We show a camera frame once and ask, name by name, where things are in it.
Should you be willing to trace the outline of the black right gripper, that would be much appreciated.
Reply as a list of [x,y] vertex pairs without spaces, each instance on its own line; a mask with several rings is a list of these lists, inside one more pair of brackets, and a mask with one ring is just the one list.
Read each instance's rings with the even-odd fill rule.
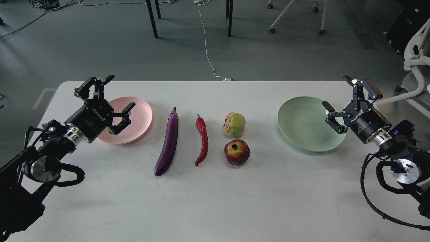
[[[375,132],[389,131],[392,127],[370,102],[383,98],[383,93],[367,79],[358,80],[343,76],[343,80],[353,88],[352,101],[345,106],[343,112],[336,112],[329,102],[323,101],[321,104],[327,111],[326,123],[339,134],[346,133],[349,127],[363,144],[368,144],[372,142],[371,137]],[[336,117],[344,118],[347,127],[336,121]]]

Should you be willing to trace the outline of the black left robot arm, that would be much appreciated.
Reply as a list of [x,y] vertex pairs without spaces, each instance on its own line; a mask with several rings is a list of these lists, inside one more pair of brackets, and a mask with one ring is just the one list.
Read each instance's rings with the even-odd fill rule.
[[79,143],[92,143],[105,129],[117,135],[131,124],[135,103],[122,112],[104,98],[104,87],[114,79],[89,78],[74,95],[84,101],[64,125],[51,120],[42,128],[29,127],[24,149],[1,168],[0,227],[1,241],[12,233],[26,230],[44,213],[43,200],[53,187],[74,186],[82,182],[85,172],[80,167],[62,163],[61,159],[75,151]]

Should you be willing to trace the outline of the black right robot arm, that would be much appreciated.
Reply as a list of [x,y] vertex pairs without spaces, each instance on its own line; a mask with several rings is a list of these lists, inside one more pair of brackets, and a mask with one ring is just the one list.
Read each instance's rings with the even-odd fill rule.
[[396,224],[429,230],[429,226],[411,224],[379,210],[368,198],[364,187],[367,166],[374,159],[376,178],[380,186],[394,194],[407,194],[418,202],[421,216],[429,218],[429,188],[419,186],[429,179],[429,153],[416,147],[413,138],[413,124],[407,120],[396,127],[375,108],[374,102],[383,97],[382,92],[371,81],[357,80],[344,76],[353,89],[351,101],[337,112],[328,102],[321,104],[326,109],[326,123],[336,133],[343,134],[351,130],[363,144],[375,143],[376,153],[369,153],[361,167],[360,187],[367,204],[383,219]]

